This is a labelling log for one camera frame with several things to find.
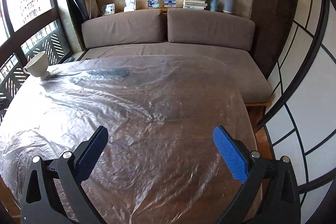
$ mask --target gray cylindrical speaker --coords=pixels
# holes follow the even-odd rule
[[[227,14],[233,14],[235,6],[235,0],[224,0],[223,12]]]

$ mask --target cup handle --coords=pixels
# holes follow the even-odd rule
[[[26,67],[23,67],[23,72],[27,75],[30,75],[30,72],[26,70]]]

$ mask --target sofa seat cushion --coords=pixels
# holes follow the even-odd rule
[[[250,51],[253,21],[206,10],[169,9],[168,41],[238,48]]]
[[[162,42],[167,25],[159,9],[107,15],[82,24],[87,48]]]
[[[272,89],[248,52],[209,45],[156,43],[132,44],[90,49],[82,58],[134,55],[201,55],[222,61],[227,66],[228,81],[234,81],[246,104],[267,102]]]

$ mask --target brown cabinet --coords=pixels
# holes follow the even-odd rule
[[[256,25],[251,56],[266,79],[285,46],[293,23],[296,0],[253,0],[251,20]]]

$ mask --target wrinkled plastic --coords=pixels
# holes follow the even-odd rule
[[[56,159],[99,125],[109,142],[82,186],[107,223],[215,223],[236,195],[212,132],[223,125],[256,149],[246,108],[210,58],[114,57],[32,76],[0,126],[1,176],[20,200],[35,155]],[[58,192],[74,218],[60,183]],[[260,193],[249,216],[255,213]]]

